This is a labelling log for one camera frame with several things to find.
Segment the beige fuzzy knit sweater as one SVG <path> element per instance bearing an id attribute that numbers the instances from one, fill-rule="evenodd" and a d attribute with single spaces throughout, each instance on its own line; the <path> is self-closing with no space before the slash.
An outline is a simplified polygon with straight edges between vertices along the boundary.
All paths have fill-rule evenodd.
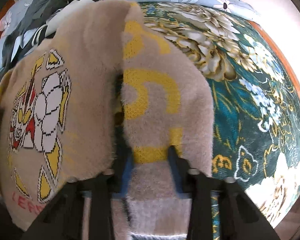
<path id="1" fill-rule="evenodd" d="M 167 150 L 211 176 L 213 115 L 203 74 L 138 4 L 87 4 L 0 83 L 0 239 L 23 239 L 66 183 L 109 172 L 119 150 L 133 168 L 111 198 L 114 239 L 187 236 L 191 200 Z"/>

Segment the white black striped garment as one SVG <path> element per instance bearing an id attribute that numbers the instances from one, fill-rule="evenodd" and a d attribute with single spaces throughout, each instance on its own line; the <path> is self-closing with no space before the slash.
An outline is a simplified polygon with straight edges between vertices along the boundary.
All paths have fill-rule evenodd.
<path id="1" fill-rule="evenodd" d="M 43 25 L 25 32 L 24 35 L 19 35 L 14 43 L 10 62 L 16 57 L 18 49 L 24 49 L 30 43 L 30 47 L 39 43 L 39 37 L 43 34 L 43 38 L 56 32 L 60 24 L 72 15 L 74 12 L 81 10 L 87 4 L 94 3 L 93 0 L 74 0 L 63 9 L 58 9 Z"/>

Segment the teal floral bed sheet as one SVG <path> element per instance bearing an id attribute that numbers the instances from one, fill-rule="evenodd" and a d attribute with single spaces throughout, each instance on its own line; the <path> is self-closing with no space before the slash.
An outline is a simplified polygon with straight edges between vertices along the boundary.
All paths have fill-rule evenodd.
<path id="1" fill-rule="evenodd" d="M 277 226 L 300 195 L 300 99 L 245 19 L 202 5 L 141 3 L 145 24 L 205 76 L 214 101 L 212 175 L 234 177 Z"/>

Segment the orange wooden bed frame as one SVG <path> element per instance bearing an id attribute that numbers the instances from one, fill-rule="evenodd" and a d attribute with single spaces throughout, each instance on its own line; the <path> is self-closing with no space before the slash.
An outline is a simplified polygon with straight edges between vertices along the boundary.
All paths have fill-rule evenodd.
<path id="1" fill-rule="evenodd" d="M 296 74 L 294 73 L 292 67 L 290 66 L 289 62 L 285 58 L 282 51 L 278 48 L 276 43 L 270 38 L 270 36 L 255 22 L 248 21 L 251 26 L 253 26 L 254 29 L 258 31 L 258 33 L 263 37 L 263 39 L 267 42 L 267 44 L 270 46 L 270 48 L 275 52 L 279 60 L 282 62 L 283 66 L 286 69 L 286 72 L 288 76 L 290 77 L 294 87 L 296 88 L 297 95 L 300 99 L 300 83 L 297 80 Z"/>

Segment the dark grey garment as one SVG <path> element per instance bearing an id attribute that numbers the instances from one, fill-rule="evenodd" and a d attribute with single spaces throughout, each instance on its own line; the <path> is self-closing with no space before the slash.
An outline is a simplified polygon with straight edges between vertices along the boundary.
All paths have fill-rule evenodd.
<path id="1" fill-rule="evenodd" d="M 18 49 L 16 57 L 10 62 L 16 38 L 26 31 L 43 25 L 58 9 L 63 9 L 74 0 L 33 0 L 25 11 L 25 15 L 15 29 L 0 39 L 0 81 L 8 70 L 13 68 L 18 59 L 32 47 L 28 43 L 24 49 Z"/>

